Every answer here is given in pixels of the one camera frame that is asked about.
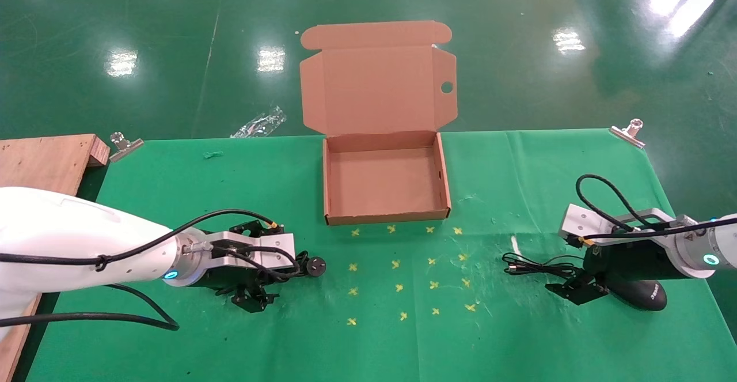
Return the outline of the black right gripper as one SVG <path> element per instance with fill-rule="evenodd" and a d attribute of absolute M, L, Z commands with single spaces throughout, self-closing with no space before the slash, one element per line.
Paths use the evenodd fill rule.
<path fill-rule="evenodd" d="M 613 277 L 624 281 L 685 279 L 669 259 L 666 249 L 652 240 L 593 246 L 591 240 L 569 233 L 568 245 L 588 248 L 583 269 L 598 278 Z M 563 283 L 546 284 L 545 289 L 576 305 L 608 296 L 610 290 L 592 276 L 570 277 Z"/>

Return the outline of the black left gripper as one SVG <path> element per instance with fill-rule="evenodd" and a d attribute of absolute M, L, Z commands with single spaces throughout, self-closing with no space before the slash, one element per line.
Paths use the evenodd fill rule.
<path fill-rule="evenodd" d="M 260 220 L 251 220 L 231 227 L 231 233 L 239 233 L 248 237 L 265 237 L 284 233 L 283 225 L 263 225 Z M 249 267 L 213 267 L 207 269 L 202 277 L 190 287 L 208 288 L 216 291 L 217 296 L 232 293 L 231 302 L 248 313 L 260 313 L 279 297 L 277 293 L 268 293 L 266 285 L 273 279 L 258 269 Z"/>

